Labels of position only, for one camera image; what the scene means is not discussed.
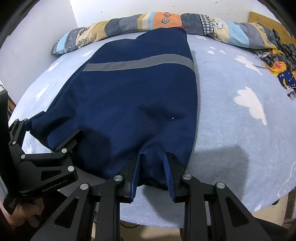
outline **gray reflective stripe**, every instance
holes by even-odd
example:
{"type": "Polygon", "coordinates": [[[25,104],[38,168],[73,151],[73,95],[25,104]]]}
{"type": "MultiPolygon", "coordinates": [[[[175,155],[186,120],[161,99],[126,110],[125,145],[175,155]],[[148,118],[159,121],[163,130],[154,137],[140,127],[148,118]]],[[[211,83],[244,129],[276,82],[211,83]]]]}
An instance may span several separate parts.
{"type": "Polygon", "coordinates": [[[187,57],[178,54],[161,54],[148,58],[125,62],[87,64],[83,71],[114,71],[124,69],[140,69],[159,64],[182,64],[194,71],[193,61],[187,57]]]}

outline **wooden board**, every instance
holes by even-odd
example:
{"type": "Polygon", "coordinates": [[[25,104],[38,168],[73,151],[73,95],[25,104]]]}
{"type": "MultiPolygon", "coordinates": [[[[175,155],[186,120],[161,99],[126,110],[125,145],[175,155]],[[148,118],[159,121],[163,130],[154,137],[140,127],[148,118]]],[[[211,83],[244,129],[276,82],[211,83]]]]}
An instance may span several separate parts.
{"type": "Polygon", "coordinates": [[[285,27],[282,24],[280,24],[279,22],[274,21],[266,16],[263,16],[259,13],[255,13],[255,12],[249,13],[248,22],[249,23],[258,22],[258,23],[262,23],[264,26],[266,26],[269,29],[274,28],[278,32],[278,34],[281,38],[281,41],[284,44],[294,44],[296,46],[296,39],[291,38],[289,33],[287,32],[287,30],[285,29],[285,27]]]}

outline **light blue fabric patch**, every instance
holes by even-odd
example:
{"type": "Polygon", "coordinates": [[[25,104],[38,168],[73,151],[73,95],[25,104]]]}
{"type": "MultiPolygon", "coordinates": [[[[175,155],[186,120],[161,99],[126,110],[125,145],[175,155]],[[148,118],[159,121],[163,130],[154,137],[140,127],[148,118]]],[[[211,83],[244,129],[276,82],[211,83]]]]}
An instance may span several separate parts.
{"type": "Polygon", "coordinates": [[[242,30],[242,28],[236,25],[234,22],[225,21],[229,30],[229,44],[240,46],[240,47],[249,47],[249,39],[242,30]]]}
{"type": "Polygon", "coordinates": [[[57,44],[57,52],[59,54],[65,53],[65,42],[66,42],[68,34],[69,34],[69,32],[67,32],[63,37],[61,37],[61,39],[59,40],[59,42],[57,44]]]}
{"type": "Polygon", "coordinates": [[[153,18],[154,18],[155,12],[152,12],[150,16],[148,17],[148,30],[152,30],[152,24],[153,24],[153,18]]]}

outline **orange fabric patch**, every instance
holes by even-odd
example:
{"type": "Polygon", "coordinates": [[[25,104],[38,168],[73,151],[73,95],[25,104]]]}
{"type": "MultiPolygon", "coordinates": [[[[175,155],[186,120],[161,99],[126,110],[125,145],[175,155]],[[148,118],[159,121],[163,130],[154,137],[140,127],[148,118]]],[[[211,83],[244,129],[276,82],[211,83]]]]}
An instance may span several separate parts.
{"type": "Polygon", "coordinates": [[[174,13],[156,12],[152,28],[172,28],[182,26],[181,15],[174,13]]]}

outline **bedspread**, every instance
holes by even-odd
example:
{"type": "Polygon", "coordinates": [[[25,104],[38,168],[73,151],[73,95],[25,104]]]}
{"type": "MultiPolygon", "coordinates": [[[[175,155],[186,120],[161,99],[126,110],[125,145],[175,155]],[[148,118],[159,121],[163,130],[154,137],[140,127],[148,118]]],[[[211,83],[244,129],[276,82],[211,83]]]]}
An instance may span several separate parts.
{"type": "MultiPolygon", "coordinates": [[[[104,43],[134,39],[126,34],[62,55],[25,92],[10,120],[45,111],[68,78],[104,43]]],[[[254,54],[205,36],[187,35],[198,91],[197,128],[186,172],[200,181],[224,182],[249,211],[265,208],[296,186],[296,103],[254,54]]],[[[30,133],[25,153],[49,152],[30,133]]],[[[81,182],[100,178],[78,169],[79,180],[61,191],[69,195],[81,182]]],[[[168,191],[137,188],[132,204],[121,204],[122,220],[159,227],[183,226],[183,204],[168,191]]]]}

